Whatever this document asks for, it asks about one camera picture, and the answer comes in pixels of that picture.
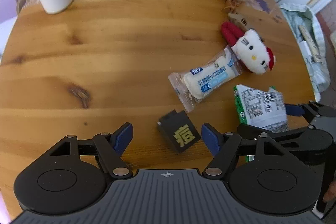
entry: person's hand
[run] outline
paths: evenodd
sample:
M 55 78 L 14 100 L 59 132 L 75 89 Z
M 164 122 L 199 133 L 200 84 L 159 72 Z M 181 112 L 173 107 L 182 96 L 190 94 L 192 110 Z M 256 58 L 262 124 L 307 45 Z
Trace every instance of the person's hand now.
M 328 202 L 334 198 L 336 198 L 336 181 L 335 180 L 329 185 L 327 192 L 323 196 L 323 201 Z

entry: metal screw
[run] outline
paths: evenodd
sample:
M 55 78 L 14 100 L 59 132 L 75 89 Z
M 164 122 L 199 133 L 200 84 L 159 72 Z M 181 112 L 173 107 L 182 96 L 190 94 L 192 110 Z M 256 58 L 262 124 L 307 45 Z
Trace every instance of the metal screw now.
M 219 176 L 222 173 L 222 170 L 216 167 L 210 167 L 205 170 L 205 173 L 209 176 Z
M 113 174 L 116 176 L 124 176 L 129 173 L 129 170 L 125 167 L 118 167 L 113 170 Z
M 261 138 L 266 138 L 266 137 L 267 137 L 267 133 L 266 133 L 266 132 L 262 132 L 262 133 L 259 135 L 259 137 L 261 137 Z

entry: clear plastic wrapper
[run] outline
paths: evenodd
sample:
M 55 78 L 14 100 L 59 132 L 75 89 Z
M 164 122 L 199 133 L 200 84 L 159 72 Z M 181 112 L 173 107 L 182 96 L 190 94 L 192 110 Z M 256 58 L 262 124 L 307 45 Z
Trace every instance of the clear plastic wrapper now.
M 206 65 L 181 73 L 173 72 L 168 78 L 186 111 L 190 112 L 213 90 L 241 73 L 235 54 L 227 46 Z

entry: red plush leg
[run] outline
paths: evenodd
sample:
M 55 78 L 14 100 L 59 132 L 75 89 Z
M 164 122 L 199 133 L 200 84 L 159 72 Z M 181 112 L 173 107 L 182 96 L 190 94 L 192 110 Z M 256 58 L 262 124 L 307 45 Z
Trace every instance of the red plush leg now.
M 237 40 L 244 35 L 244 32 L 241 29 L 229 21 L 222 24 L 221 32 L 231 46 L 235 45 Z

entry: wood grain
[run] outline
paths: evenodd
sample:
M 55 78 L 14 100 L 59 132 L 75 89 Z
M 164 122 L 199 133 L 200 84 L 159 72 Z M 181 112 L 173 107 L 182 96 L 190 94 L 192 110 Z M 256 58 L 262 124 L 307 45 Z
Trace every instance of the wood grain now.
M 13 193 L 18 173 L 64 135 L 91 138 L 124 122 L 134 139 L 123 159 L 135 167 L 203 168 L 211 155 L 202 141 L 178 155 L 156 128 L 159 117 L 183 110 L 168 81 L 174 71 L 206 63 L 226 42 L 223 0 L 75 0 L 47 15 L 24 9 L 14 26 L 0 67 L 0 188 L 12 218 L 21 209 Z M 272 72 L 245 72 L 221 86 L 189 114 L 198 130 L 209 122 L 221 132 L 239 120 L 232 88 L 274 85 L 286 102 L 313 99 L 309 76 L 287 23 L 242 6 L 276 55 Z M 90 93 L 88 109 L 69 92 Z M 304 125 L 290 118 L 292 128 Z

